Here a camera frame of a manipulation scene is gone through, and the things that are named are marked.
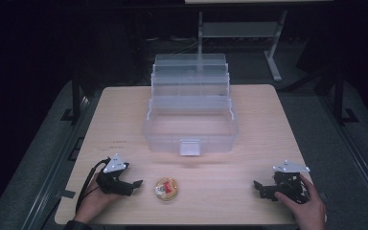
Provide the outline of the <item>black metal stand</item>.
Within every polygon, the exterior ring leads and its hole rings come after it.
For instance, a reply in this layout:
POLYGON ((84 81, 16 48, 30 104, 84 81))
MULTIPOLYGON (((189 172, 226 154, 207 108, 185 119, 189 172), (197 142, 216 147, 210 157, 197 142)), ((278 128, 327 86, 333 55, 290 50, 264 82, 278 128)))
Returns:
POLYGON ((344 76, 341 71, 340 62, 333 63, 333 116, 336 121, 345 126, 347 123, 357 123, 358 118, 351 108, 343 107, 344 99, 344 76))
POLYGON ((72 107, 63 112, 61 121, 70 121, 73 125, 81 116, 81 103, 84 96, 89 96, 92 87, 90 86, 89 78, 82 72, 76 69, 71 79, 72 88, 72 107))

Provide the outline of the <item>clear plastic storage box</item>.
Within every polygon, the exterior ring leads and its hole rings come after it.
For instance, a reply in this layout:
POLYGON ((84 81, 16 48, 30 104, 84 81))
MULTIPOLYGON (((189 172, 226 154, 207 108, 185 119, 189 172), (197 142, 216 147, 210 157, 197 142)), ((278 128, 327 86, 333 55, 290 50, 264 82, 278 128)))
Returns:
POLYGON ((149 148, 184 156, 228 152, 239 133, 224 54, 159 54, 143 134, 149 148))

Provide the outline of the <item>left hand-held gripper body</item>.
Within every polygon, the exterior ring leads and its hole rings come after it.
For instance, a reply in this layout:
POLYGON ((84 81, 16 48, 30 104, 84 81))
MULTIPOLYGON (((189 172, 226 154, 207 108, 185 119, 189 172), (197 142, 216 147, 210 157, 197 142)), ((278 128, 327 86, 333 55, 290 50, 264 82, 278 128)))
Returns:
POLYGON ((105 194, 131 196, 134 186, 119 179, 128 166, 118 153, 106 159, 105 167, 100 170, 96 179, 100 189, 105 194))

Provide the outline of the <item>small round food item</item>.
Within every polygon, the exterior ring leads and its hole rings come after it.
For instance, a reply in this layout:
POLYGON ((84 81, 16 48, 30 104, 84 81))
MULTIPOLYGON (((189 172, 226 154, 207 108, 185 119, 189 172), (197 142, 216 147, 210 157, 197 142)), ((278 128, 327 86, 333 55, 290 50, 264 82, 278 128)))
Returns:
POLYGON ((170 201, 177 196, 178 184, 172 177, 163 177, 156 182, 156 196, 162 201, 170 201))

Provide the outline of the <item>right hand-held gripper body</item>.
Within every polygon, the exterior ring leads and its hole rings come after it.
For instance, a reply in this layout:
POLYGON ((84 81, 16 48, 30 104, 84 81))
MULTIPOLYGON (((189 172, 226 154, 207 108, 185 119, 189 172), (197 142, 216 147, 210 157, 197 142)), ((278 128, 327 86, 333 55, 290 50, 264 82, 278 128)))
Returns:
POLYGON ((301 181, 300 174, 309 173, 311 171, 309 167, 285 160, 282 165, 273 166, 272 170, 275 184, 262 185, 261 198, 277 201, 278 198, 274 194, 279 192, 298 204, 308 201, 309 192, 301 181))

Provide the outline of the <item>person's left hand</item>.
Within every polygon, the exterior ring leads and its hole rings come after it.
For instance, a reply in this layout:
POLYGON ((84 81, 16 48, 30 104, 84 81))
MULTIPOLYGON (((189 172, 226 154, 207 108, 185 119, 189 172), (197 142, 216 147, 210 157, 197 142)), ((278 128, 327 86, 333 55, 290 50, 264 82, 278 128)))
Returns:
POLYGON ((87 187, 87 191, 80 204, 80 208, 76 212, 73 220, 88 224, 101 214, 108 206, 118 201, 121 196, 115 194, 105 194, 96 181, 97 174, 91 180, 87 187))

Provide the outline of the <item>person's right hand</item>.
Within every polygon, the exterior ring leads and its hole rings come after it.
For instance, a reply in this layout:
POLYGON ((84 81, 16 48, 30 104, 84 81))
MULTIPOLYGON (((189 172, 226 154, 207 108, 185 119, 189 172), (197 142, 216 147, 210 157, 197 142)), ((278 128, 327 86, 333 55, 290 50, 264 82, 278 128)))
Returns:
POLYGON ((326 230, 325 204, 313 184, 303 175, 300 175, 300 179, 310 194, 306 203, 298 204, 280 192, 274 195, 289 208, 300 230, 326 230))

